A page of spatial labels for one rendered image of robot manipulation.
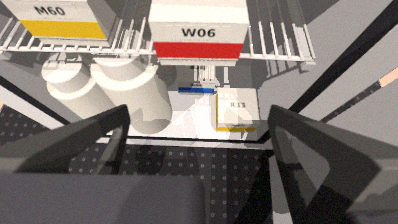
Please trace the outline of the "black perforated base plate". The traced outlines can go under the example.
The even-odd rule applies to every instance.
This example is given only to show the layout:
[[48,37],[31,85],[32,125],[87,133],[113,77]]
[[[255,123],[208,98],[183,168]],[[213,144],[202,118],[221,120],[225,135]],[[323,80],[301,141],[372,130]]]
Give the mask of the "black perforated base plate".
[[[380,81],[333,111],[326,123],[382,88]],[[13,108],[0,109],[0,145],[51,130]],[[91,174],[107,143],[75,156],[70,174]],[[126,144],[118,175],[190,176],[205,187],[206,224],[273,224],[268,159],[273,150]]]

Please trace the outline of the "white wire shelf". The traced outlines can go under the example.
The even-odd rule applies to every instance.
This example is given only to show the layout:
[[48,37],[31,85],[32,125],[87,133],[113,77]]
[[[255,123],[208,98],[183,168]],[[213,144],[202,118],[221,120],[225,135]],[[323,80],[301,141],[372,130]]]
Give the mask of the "white wire shelf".
[[[103,46],[100,46],[99,48],[90,48],[91,46],[87,46],[87,48],[78,48],[79,45],[75,45],[75,48],[66,48],[67,45],[63,45],[63,47],[55,47],[56,44],[52,44],[51,47],[43,47],[43,43],[41,42],[39,47],[31,47],[35,37],[32,36],[29,44],[27,47],[20,47],[22,41],[24,40],[27,32],[29,31],[28,29],[25,29],[25,31],[23,32],[22,36],[20,37],[18,43],[16,44],[15,47],[9,46],[9,44],[11,43],[12,39],[14,38],[16,32],[18,31],[19,27],[21,26],[21,22],[19,21],[17,26],[15,27],[15,29],[13,30],[12,34],[10,35],[9,39],[7,40],[6,44],[4,46],[0,46],[0,51],[23,51],[23,52],[69,52],[69,53],[108,53],[108,54],[140,54],[140,55],[157,55],[155,50],[152,50],[153,48],[153,39],[151,37],[151,42],[150,42],[150,47],[149,50],[140,50],[140,45],[141,45],[141,41],[142,41],[142,36],[143,36],[143,32],[144,32],[144,27],[145,27],[145,23],[146,23],[146,18],[147,18],[147,14],[148,14],[148,10],[149,10],[149,5],[150,5],[150,1],[148,0],[147,2],[147,6],[146,6],[146,10],[145,10],[145,15],[144,15],[144,19],[143,19],[143,23],[142,23],[142,27],[141,27],[141,32],[140,32],[140,36],[139,36],[139,40],[138,40],[138,45],[137,45],[137,49],[127,49],[128,48],[128,44],[129,44],[129,40],[130,40],[130,36],[131,36],[131,32],[132,32],[132,28],[133,28],[133,24],[135,21],[135,17],[136,17],[136,13],[137,13],[137,9],[138,9],[138,5],[140,0],[137,0],[136,2],[136,6],[135,6],[135,10],[133,13],[133,17],[132,17],[132,21],[130,24],[130,28],[129,28],[129,32],[127,35],[127,39],[126,39],[126,43],[125,43],[125,47],[124,49],[115,49],[116,43],[117,43],[117,39],[119,36],[119,32],[122,26],[122,22],[125,16],[125,12],[128,6],[128,2],[129,0],[126,0],[123,12],[122,12],[122,16],[118,25],[118,29],[114,38],[114,42],[112,45],[111,49],[105,49],[103,48]],[[263,31],[262,31],[262,25],[261,25],[261,18],[260,18],[260,12],[259,12],[259,5],[258,5],[258,0],[255,0],[256,3],[256,10],[257,10],[257,17],[258,17],[258,24],[259,24],[259,31],[260,31],[260,38],[261,38],[261,45],[262,45],[262,52],[263,54],[253,54],[253,46],[252,46],[252,37],[251,37],[251,28],[250,28],[250,20],[249,20],[249,11],[248,11],[248,3],[246,0],[246,6],[247,6],[247,13],[248,13],[248,20],[249,20],[249,25],[248,25],[248,36],[249,36],[249,46],[250,46],[250,54],[242,54],[240,53],[239,58],[243,58],[243,59],[264,59],[264,60],[285,60],[285,61],[308,61],[308,62],[314,62],[314,60],[316,59],[315,54],[314,54],[314,50],[312,47],[312,43],[310,40],[310,36],[308,33],[308,29],[305,23],[305,19],[303,16],[303,12],[299,3],[299,0],[296,0],[297,2],[297,6],[299,9],[299,13],[301,16],[301,20],[303,23],[303,27],[305,30],[305,34],[307,37],[307,41],[309,44],[309,48],[311,51],[311,55],[312,57],[303,57],[303,53],[302,53],[302,49],[301,49],[301,45],[299,42],[299,38],[298,38],[298,34],[297,34],[297,30],[296,30],[296,26],[295,26],[295,22],[294,22],[294,18],[292,15],[292,11],[291,11],[291,7],[290,7],[290,3],[289,0],[286,0],[287,3],[287,7],[288,7],[288,11],[290,14],[290,18],[291,18],[291,22],[292,22],[292,26],[293,26],[293,30],[294,30],[294,34],[295,34],[295,38],[296,38],[296,42],[297,42],[297,47],[298,47],[298,51],[299,51],[299,55],[300,56],[291,56],[290,54],[290,49],[289,49],[289,45],[288,45],[288,40],[287,40],[287,36],[286,36],[286,31],[285,31],[285,27],[284,27],[284,22],[283,22],[283,18],[282,18],[282,13],[281,13],[281,9],[280,9],[280,5],[279,5],[279,0],[276,0],[276,4],[277,4],[277,8],[278,8],[278,13],[279,13],[279,17],[280,17],[280,22],[281,22],[281,27],[282,27],[282,31],[283,31],[283,36],[284,36],[284,41],[285,41],[285,45],[286,45],[286,50],[287,50],[287,55],[288,56],[284,56],[284,55],[278,55],[278,50],[277,50],[277,44],[276,44],[276,39],[275,39],[275,34],[274,34],[274,28],[273,28],[273,23],[272,23],[272,18],[271,18],[271,13],[270,13],[270,7],[269,7],[269,2],[268,0],[266,1],[266,6],[267,6],[267,11],[268,11],[268,17],[269,17],[269,22],[270,22],[270,28],[271,28],[271,34],[272,34],[272,39],[273,39],[273,45],[274,45],[274,50],[275,50],[275,55],[266,55],[266,51],[265,51],[265,44],[264,44],[264,38],[263,38]],[[0,34],[0,41],[3,38],[4,34],[6,33],[6,31],[8,30],[9,26],[11,25],[11,23],[13,22],[15,16],[12,15],[12,17],[10,18],[10,20],[8,21],[8,23],[6,24],[6,26],[4,27],[3,31]]]

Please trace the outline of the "white cardboard cryo box m60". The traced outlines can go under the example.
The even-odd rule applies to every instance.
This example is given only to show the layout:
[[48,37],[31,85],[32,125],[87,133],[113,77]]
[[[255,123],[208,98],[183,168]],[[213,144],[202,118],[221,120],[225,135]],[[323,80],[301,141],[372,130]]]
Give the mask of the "white cardboard cryo box m60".
[[126,0],[1,0],[43,44],[110,47]]

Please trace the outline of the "white cardboard box labelled w06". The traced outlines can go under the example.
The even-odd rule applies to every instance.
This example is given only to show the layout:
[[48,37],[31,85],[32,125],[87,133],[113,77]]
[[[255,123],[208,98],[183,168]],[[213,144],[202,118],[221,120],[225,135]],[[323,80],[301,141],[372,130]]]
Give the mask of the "white cardboard box labelled w06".
[[152,0],[149,25],[161,65],[235,66],[246,0]]

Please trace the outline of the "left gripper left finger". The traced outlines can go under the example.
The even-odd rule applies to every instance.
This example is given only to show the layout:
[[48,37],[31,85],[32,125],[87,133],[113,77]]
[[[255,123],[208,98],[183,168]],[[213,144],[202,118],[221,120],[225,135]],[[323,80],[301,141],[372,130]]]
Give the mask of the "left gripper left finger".
[[89,118],[0,145],[0,170],[70,174],[70,161],[114,129],[90,175],[118,175],[130,123],[128,106],[122,104]]

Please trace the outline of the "white cardboard box with yellow band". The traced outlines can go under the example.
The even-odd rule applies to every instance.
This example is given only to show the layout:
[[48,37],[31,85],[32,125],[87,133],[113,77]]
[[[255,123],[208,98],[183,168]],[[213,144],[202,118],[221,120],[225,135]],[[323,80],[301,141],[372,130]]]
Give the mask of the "white cardboard box with yellow band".
[[216,132],[252,133],[259,124],[256,89],[217,89]]

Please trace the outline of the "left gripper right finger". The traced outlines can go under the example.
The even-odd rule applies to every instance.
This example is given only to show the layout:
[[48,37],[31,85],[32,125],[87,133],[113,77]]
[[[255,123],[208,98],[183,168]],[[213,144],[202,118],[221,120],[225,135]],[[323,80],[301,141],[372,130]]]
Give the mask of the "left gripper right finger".
[[[398,146],[278,105],[271,105],[267,123],[293,224],[338,224],[352,212],[398,210]],[[328,161],[318,190],[285,131]]]

